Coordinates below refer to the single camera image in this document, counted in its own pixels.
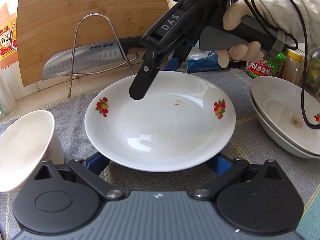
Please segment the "beige right sleeve forearm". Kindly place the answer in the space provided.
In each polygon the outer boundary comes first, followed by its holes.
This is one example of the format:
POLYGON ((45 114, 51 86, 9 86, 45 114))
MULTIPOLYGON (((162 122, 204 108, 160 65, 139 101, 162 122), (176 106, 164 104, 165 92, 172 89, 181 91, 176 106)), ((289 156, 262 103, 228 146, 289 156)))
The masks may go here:
MULTIPOLYGON (((299 43, 304 42, 302 25, 295 7, 289 0, 254 0, 258 9, 274 26, 290 33, 299 43)), ((319 0, 293 0, 308 35, 308 44, 319 45, 319 0)))

